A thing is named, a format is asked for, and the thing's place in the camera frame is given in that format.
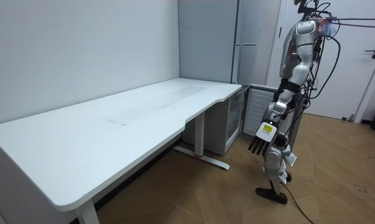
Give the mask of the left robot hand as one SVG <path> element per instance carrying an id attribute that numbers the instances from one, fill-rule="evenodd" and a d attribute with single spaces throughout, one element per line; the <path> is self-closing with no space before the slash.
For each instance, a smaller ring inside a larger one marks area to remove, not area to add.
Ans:
<path id="1" fill-rule="evenodd" d="M 264 120 L 255 133 L 248 150 L 252 154 L 265 155 L 267 149 L 271 146 L 272 141 L 278 133 L 278 123 L 269 119 Z"/>

